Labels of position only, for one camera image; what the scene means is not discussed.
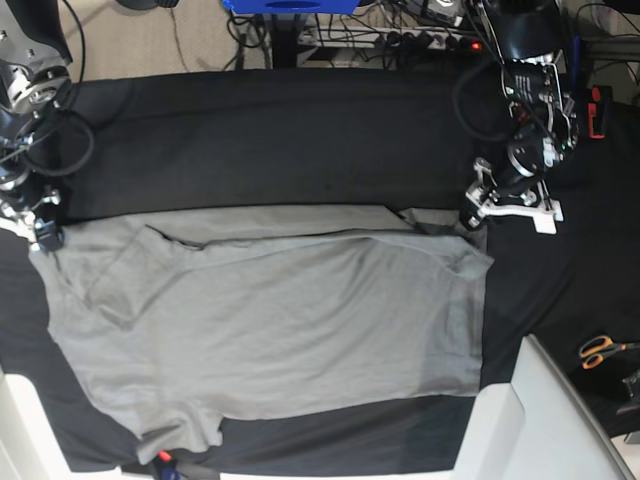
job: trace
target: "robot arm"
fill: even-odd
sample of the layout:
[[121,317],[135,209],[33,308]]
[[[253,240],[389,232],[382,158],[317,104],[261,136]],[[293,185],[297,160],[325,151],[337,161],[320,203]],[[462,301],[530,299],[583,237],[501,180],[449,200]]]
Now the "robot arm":
[[64,103],[70,62],[57,0],[0,0],[0,228],[46,250],[62,246],[48,208],[60,196],[21,153],[40,119]]
[[[480,0],[475,8],[501,65],[514,133],[491,139],[504,141],[501,158],[476,159],[477,178],[466,192],[462,221],[475,229],[491,216],[518,215],[532,218],[539,233],[554,234],[562,210],[550,198],[545,177],[577,142],[574,101],[558,75],[568,51],[559,7],[556,0]],[[454,105],[473,73],[457,86]]]

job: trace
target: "gray t-shirt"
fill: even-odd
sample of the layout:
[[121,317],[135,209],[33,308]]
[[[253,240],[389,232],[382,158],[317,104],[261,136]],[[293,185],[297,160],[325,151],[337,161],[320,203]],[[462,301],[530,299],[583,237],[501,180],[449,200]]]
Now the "gray t-shirt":
[[491,260],[383,207],[163,212],[64,233],[31,256],[49,330],[143,463],[220,445],[223,417],[478,390]]

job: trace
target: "red object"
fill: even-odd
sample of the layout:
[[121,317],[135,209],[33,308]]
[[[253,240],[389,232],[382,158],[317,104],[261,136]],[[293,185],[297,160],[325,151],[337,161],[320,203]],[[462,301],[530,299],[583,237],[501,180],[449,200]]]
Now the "red object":
[[167,452],[165,452],[164,450],[160,450],[158,452],[158,458],[160,460],[162,460],[165,463],[168,463],[171,461],[171,455],[169,455]]
[[589,106],[589,137],[590,138],[596,138],[596,139],[602,139],[604,138],[604,134],[603,133],[595,133],[593,131],[593,119],[596,118],[596,104],[595,103],[590,103]]

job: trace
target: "blue container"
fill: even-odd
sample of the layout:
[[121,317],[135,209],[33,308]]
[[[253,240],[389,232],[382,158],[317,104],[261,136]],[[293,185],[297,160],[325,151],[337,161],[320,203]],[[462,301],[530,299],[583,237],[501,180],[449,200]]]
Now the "blue container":
[[239,15],[255,13],[351,14],[359,0],[224,0],[222,5]]

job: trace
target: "scissors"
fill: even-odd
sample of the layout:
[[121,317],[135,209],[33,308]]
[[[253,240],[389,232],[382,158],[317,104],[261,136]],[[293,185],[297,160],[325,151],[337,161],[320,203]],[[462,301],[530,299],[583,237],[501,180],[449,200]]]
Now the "scissors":
[[582,359],[582,368],[590,370],[616,353],[637,348],[640,348],[640,342],[616,343],[608,335],[593,337],[580,348],[579,354]]

